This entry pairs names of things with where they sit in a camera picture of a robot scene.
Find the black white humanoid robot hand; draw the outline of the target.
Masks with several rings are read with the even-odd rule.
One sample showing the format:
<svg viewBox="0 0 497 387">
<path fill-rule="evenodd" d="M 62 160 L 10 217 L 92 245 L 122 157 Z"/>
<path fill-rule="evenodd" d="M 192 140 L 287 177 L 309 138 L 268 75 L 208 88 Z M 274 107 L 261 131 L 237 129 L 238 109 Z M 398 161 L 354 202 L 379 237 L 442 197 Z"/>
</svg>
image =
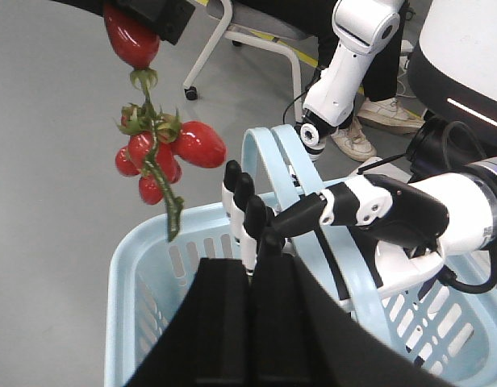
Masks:
<svg viewBox="0 0 497 387">
<path fill-rule="evenodd" d="M 348 227 L 384 294 L 429 281 L 443 268 L 440 238 L 449 225 L 448 207 L 414 185 L 381 174 L 350 177 L 301 197 L 280 214 L 254 193 L 252 178 L 230 160 L 222 185 L 223 208 L 234 236 L 261 241 L 265 227 L 282 239 L 323 226 Z"/>
</svg>

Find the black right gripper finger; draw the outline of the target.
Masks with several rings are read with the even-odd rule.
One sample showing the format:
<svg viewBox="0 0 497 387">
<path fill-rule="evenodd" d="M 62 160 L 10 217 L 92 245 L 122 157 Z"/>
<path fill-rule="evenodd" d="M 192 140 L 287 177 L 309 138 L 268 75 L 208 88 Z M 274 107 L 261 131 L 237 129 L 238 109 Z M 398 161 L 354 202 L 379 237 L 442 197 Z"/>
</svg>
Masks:
<svg viewBox="0 0 497 387">
<path fill-rule="evenodd" d="M 115 5 L 172 45 L 178 44 L 195 11 L 186 0 L 118 0 Z"/>
<path fill-rule="evenodd" d="M 199 262 L 194 281 L 129 386 L 246 386 L 249 282 L 239 260 Z"/>
<path fill-rule="evenodd" d="M 445 386 L 354 322 L 301 260 L 264 237 L 252 283 L 254 386 Z"/>
</svg>

